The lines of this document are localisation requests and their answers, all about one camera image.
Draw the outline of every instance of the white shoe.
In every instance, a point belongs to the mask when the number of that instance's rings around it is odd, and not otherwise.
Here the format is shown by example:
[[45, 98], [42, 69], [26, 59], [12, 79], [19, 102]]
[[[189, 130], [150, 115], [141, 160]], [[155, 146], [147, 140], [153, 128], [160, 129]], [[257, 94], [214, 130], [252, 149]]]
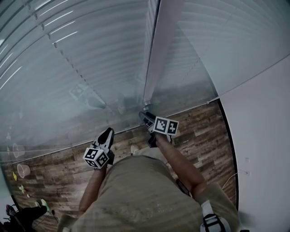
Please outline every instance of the white shoe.
[[131, 145], [131, 155], [133, 155], [138, 150], [140, 150], [140, 149], [137, 145], [135, 145], [135, 144]]

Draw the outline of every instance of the black baseboard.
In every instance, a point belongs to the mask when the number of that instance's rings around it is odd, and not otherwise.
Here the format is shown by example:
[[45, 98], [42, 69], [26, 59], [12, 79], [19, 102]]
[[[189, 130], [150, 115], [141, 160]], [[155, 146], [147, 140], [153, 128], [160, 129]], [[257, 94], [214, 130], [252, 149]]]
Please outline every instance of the black baseboard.
[[[235, 149], [234, 149], [234, 143], [232, 141], [232, 135], [231, 135], [230, 127], [228, 125], [227, 117], [226, 117], [225, 111], [223, 110], [223, 106], [222, 106], [221, 101], [219, 99], [217, 99], [216, 101], [218, 102], [219, 108], [220, 108], [220, 110], [222, 112], [223, 120], [224, 120], [226, 128], [227, 128], [228, 138], [229, 138], [230, 143], [231, 143], [232, 158], [233, 158], [233, 161], [234, 161], [234, 169], [235, 169], [235, 173], [237, 173], [238, 172], [238, 170], [237, 170], [237, 159], [236, 159], [236, 153], [235, 153]], [[236, 208], [237, 208], [237, 210], [239, 210], [239, 180], [238, 180], [238, 175], [236, 175], [236, 193], [237, 193], [236, 194], [236, 196], [237, 196]]]

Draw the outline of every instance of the bucket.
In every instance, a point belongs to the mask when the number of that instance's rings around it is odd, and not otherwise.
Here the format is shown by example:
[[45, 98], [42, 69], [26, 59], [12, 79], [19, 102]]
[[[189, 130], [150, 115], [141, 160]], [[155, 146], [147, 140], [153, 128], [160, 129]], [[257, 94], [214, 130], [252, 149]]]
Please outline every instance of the bucket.
[[21, 178], [30, 174], [30, 167], [28, 165], [19, 164], [17, 165], [17, 172]]
[[22, 156], [25, 154], [25, 149], [22, 145], [17, 145], [16, 143], [13, 144], [12, 147], [13, 154], [15, 158], [18, 158], [19, 156]]

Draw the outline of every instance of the shirt sleeve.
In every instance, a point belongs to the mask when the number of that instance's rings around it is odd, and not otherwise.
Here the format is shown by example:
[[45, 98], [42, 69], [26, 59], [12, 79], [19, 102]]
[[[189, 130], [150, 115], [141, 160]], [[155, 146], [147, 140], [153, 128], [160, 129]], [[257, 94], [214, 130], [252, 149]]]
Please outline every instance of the shirt sleeve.
[[219, 217], [226, 219], [232, 232], [239, 231], [238, 212], [218, 183], [208, 184], [207, 188], [195, 200], [200, 205], [209, 200], [213, 212]]

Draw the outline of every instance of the sneaker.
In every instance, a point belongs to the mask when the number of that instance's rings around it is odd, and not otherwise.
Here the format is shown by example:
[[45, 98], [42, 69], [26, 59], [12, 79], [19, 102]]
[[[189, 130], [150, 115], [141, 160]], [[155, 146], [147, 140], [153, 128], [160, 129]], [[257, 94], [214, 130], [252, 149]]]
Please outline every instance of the sneaker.
[[40, 207], [40, 204], [37, 201], [34, 202], [34, 204], [36, 205], [36, 207]]
[[45, 200], [41, 199], [41, 204], [42, 204], [42, 206], [45, 206], [47, 208], [47, 211], [50, 210], [50, 208], [48, 207], [48, 205], [47, 205]]
[[135, 145], [135, 144], [131, 145], [131, 155], [133, 155], [138, 150], [140, 150], [140, 149], [137, 145]]

